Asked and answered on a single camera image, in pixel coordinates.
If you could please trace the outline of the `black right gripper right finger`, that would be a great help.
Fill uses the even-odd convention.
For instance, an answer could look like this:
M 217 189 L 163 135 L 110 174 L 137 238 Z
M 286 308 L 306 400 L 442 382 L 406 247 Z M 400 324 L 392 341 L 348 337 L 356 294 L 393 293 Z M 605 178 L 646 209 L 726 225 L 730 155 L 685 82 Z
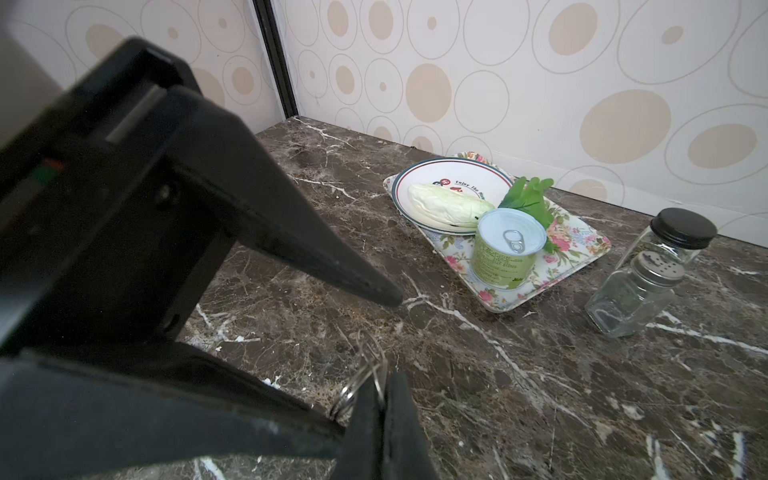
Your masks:
M 384 479 L 438 479 L 404 373 L 390 377 L 383 434 Z

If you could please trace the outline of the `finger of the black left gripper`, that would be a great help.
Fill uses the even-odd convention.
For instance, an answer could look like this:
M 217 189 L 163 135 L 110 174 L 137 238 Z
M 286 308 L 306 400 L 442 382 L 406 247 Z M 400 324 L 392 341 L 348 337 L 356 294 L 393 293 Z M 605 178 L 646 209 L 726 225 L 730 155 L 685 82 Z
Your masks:
M 1 361 L 1 475 L 52 479 L 199 456 L 332 459 L 344 428 L 183 343 L 26 348 Z
M 181 122 L 165 156 L 224 229 L 329 285 L 387 307 L 403 294 L 323 221 L 241 119 L 174 86 Z

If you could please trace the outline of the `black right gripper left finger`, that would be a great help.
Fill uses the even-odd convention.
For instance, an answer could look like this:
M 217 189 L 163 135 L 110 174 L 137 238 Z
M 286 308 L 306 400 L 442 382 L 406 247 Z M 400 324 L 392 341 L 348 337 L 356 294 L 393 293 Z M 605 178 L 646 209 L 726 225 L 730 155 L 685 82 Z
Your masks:
M 381 480 L 384 409 L 373 383 L 357 392 L 331 480 Z

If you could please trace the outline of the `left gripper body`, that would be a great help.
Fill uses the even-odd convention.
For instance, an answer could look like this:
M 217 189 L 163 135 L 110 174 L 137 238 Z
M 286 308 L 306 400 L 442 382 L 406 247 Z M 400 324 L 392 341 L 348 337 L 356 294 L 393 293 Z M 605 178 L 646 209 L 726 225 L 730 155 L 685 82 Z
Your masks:
M 234 242 L 167 155 L 203 104 L 132 37 L 3 146 L 3 357 L 178 335 Z

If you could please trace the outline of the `metal key organizer plate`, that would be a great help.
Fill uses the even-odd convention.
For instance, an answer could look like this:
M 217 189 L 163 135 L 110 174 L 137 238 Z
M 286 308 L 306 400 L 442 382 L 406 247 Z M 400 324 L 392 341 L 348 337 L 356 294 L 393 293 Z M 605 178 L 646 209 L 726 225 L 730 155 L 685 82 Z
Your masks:
M 332 421 L 338 421 L 353 408 L 358 392 L 368 380 L 373 382 L 377 405 L 385 406 L 389 370 L 385 351 L 372 334 L 362 330 L 358 332 L 357 346 L 358 368 L 329 409 L 328 417 Z

